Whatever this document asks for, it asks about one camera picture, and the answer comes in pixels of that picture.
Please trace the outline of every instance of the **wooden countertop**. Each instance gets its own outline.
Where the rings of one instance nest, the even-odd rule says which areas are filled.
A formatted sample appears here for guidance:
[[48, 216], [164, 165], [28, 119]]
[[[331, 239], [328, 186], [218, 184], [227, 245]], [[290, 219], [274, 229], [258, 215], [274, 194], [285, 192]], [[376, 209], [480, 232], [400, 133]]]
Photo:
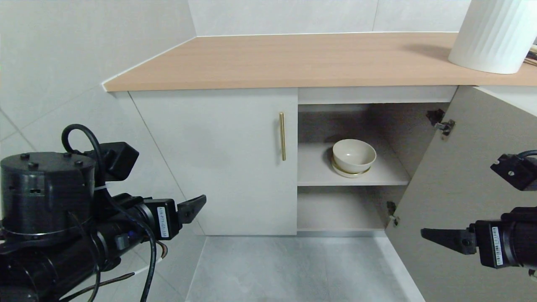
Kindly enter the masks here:
[[199, 37], [104, 84], [107, 91], [409, 85], [537, 86], [537, 67], [484, 73], [447, 61], [456, 33]]

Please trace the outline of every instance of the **ribbed vase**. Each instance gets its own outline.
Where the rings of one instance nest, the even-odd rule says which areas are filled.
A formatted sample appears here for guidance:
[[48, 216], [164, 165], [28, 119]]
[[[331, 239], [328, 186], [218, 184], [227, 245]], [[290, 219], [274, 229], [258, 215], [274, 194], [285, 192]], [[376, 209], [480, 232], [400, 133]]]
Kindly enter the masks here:
[[537, 0], [472, 0], [451, 63], [496, 74], [518, 72], [537, 37]]

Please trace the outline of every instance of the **cabinet hinge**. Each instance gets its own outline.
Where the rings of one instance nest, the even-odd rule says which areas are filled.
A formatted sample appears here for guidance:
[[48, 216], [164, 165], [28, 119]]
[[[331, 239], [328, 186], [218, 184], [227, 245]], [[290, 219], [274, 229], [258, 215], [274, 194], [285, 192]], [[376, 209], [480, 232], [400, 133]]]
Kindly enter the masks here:
[[398, 216], [395, 216], [397, 206], [394, 202], [386, 202], [386, 207], [388, 208], [388, 217], [390, 218], [391, 223], [394, 225], [394, 227], [397, 227], [400, 220]]
[[455, 121], [450, 119], [449, 121], [442, 123], [444, 115], [446, 115], [446, 113], [442, 109], [438, 109], [427, 111], [425, 116], [427, 116], [434, 128], [442, 131], [442, 140], [447, 140], [449, 134], [455, 127]]

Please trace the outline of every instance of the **cabinet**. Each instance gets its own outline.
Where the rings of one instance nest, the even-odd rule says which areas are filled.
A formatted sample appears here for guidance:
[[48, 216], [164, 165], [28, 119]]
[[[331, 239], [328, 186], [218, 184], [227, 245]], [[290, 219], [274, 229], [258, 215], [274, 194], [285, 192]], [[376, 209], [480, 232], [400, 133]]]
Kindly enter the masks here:
[[535, 206], [535, 192], [514, 189], [490, 166], [504, 153], [536, 149], [537, 117], [482, 88], [460, 87], [445, 118], [456, 121], [453, 132], [447, 141], [434, 135], [397, 208], [400, 223], [386, 234], [426, 301], [533, 300], [527, 270], [483, 267], [478, 254], [424, 240], [420, 229], [462, 229]]
[[[483, 267], [478, 255], [426, 241], [420, 229], [466, 228], [534, 206], [533, 193], [489, 167], [503, 153], [537, 147], [537, 138], [520, 135], [537, 128], [536, 116], [478, 87], [459, 87], [454, 96], [453, 88], [376, 89], [362, 97], [308, 88], [131, 95], [185, 196], [207, 194], [199, 215], [206, 234], [356, 236], [386, 228], [427, 301], [531, 299], [535, 285], [524, 270]], [[448, 140], [425, 118], [438, 108], [456, 121]], [[360, 178], [342, 178], [329, 166], [330, 146], [342, 138], [365, 140], [378, 152]], [[387, 201], [397, 205], [397, 226]]]
[[296, 88], [130, 94], [205, 234], [296, 234]]

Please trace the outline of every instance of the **saucer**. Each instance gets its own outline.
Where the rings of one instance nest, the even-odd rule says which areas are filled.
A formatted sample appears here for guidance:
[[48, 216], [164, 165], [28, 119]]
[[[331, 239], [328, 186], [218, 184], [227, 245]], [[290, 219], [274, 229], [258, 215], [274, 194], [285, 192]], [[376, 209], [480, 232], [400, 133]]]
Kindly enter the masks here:
[[343, 171], [337, 164], [336, 164], [336, 161], [334, 160], [334, 158], [332, 157], [330, 159], [330, 162], [332, 163], [332, 167], [334, 168], [334, 171], [343, 176], [343, 177], [347, 177], [347, 178], [358, 178], [360, 176], [362, 176], [363, 174], [367, 173], [371, 167], [363, 172], [360, 172], [360, 173], [349, 173], [347, 171]]

